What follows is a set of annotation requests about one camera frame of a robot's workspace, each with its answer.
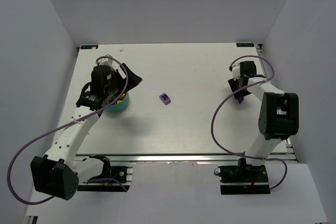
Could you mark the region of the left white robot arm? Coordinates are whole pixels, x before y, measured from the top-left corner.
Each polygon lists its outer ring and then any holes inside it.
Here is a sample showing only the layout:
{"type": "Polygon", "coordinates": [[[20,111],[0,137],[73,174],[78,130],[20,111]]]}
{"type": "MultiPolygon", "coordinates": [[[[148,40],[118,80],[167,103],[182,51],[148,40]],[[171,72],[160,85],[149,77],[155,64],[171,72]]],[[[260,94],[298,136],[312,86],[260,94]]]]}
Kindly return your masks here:
{"type": "Polygon", "coordinates": [[[36,191],[69,200],[80,184],[112,177],[110,160],[103,155],[90,155],[80,163],[74,160],[103,111],[117,104],[122,95],[142,81],[126,64],[120,64],[120,69],[125,77],[108,62],[98,62],[93,68],[91,80],[81,90],[69,125],[42,157],[35,156],[31,161],[36,191]]]}

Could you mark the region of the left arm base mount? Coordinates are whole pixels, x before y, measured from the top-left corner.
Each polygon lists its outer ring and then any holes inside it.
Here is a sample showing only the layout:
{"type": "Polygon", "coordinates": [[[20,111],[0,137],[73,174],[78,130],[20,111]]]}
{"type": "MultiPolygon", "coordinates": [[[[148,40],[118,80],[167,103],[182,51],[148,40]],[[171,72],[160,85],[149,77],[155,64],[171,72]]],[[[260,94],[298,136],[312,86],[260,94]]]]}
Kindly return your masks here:
{"type": "Polygon", "coordinates": [[[133,167],[112,164],[103,155],[90,155],[73,163],[79,177],[77,191],[126,193],[130,189],[133,167]]]}

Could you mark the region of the right blue corner label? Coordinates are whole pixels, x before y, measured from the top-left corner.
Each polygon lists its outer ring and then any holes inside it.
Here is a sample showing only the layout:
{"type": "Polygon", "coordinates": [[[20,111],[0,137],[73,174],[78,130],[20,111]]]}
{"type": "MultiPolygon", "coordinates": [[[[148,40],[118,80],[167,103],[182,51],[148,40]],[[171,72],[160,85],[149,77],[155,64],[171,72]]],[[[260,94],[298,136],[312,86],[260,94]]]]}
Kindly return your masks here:
{"type": "Polygon", "coordinates": [[[237,42],[236,43],[237,47],[254,47],[254,43],[252,42],[237,42]]]}

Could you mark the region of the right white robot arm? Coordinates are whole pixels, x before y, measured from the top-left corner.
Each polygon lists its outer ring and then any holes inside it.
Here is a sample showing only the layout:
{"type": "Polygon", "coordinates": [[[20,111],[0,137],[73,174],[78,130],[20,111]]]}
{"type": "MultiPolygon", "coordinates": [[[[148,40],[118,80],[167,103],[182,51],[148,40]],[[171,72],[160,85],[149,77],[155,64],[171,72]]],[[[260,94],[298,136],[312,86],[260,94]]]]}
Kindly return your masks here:
{"type": "Polygon", "coordinates": [[[233,77],[229,86],[238,103],[253,94],[261,101],[258,118],[259,134],[244,153],[248,167],[259,167],[282,141],[299,130],[299,97],[296,93],[284,92],[262,74],[257,74],[253,61],[243,61],[230,66],[233,77]]]}

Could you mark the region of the aluminium table rail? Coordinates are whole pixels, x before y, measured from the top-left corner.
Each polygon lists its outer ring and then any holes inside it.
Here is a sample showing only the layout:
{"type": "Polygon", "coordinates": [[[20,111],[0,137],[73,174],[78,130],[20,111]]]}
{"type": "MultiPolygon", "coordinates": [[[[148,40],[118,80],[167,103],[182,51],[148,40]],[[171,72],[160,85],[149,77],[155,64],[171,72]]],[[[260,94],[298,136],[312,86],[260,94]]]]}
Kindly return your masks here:
{"type": "MultiPolygon", "coordinates": [[[[295,156],[291,145],[286,145],[286,153],[272,153],[269,158],[282,159],[285,162],[297,163],[298,160],[295,156]]],[[[101,154],[106,156],[112,162],[234,162],[240,157],[236,155],[230,155],[227,153],[215,153],[215,154],[157,154],[157,155],[132,155],[132,154],[101,154]]],[[[86,154],[79,154],[75,157],[75,161],[80,161],[86,157],[91,156],[86,154]]]]}

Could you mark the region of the purple curved lego brick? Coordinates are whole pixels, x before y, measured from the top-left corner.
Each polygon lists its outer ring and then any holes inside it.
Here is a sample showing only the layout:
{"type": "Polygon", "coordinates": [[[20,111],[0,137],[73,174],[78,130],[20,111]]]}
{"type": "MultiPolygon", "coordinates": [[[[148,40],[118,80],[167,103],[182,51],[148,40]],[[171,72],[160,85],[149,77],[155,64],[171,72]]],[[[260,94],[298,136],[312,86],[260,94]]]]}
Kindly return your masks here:
{"type": "Polygon", "coordinates": [[[243,98],[243,97],[240,97],[240,98],[238,98],[237,101],[238,101],[239,104],[242,104],[242,102],[244,101],[244,98],[243,98]]]}

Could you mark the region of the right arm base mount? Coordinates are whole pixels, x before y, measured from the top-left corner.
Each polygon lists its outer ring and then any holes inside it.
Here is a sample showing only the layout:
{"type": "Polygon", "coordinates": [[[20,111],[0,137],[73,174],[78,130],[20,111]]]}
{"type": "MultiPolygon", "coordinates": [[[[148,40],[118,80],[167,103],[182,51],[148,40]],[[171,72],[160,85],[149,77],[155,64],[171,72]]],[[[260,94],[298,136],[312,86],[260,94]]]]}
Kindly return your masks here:
{"type": "Polygon", "coordinates": [[[266,195],[270,194],[267,171],[264,165],[252,166],[244,158],[237,165],[224,165],[214,169],[220,178],[222,195],[266,195]]]}

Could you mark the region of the teal divided round container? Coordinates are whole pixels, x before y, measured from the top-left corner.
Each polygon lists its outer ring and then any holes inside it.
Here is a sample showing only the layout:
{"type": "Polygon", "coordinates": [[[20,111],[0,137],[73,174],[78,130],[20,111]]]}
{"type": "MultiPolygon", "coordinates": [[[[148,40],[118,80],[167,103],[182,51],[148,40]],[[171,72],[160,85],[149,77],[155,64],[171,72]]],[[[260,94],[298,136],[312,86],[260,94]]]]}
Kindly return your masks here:
{"type": "Polygon", "coordinates": [[[123,112],[129,105],[130,97],[128,93],[124,93],[119,100],[122,100],[121,103],[114,103],[110,105],[106,110],[111,113],[121,113],[123,112]]]}

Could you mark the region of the purple hollow lego brick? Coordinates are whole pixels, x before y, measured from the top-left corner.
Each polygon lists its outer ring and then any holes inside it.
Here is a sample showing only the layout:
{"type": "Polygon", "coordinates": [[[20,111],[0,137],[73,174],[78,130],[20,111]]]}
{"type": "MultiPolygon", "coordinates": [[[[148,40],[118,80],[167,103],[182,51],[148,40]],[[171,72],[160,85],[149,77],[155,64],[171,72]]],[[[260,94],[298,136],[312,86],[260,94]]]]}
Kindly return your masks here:
{"type": "Polygon", "coordinates": [[[162,93],[159,95],[159,98],[161,99],[161,101],[165,104],[168,105],[171,103],[171,99],[170,97],[166,94],[166,93],[162,93]]]}

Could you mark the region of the left blue corner label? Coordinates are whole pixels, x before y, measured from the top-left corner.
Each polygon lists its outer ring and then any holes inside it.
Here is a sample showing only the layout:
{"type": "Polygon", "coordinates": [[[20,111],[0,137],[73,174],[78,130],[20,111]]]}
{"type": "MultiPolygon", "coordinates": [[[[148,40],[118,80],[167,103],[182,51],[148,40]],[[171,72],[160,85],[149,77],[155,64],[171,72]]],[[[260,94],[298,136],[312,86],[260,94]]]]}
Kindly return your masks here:
{"type": "Polygon", "coordinates": [[[81,45],[80,50],[98,49],[98,45],[81,45]]]}

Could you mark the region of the blue corner label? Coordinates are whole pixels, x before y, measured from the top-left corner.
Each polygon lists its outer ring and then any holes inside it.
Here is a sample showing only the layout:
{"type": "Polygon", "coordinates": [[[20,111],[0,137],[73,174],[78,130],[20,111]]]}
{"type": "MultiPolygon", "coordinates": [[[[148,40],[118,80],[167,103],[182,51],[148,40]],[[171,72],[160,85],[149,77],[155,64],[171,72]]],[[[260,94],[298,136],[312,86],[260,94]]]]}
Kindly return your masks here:
{"type": "Polygon", "coordinates": [[[254,43],[252,42],[237,42],[236,43],[237,47],[254,47],[254,43]]]}
{"type": "Polygon", "coordinates": [[[81,45],[80,50],[98,49],[98,45],[81,45]]]}

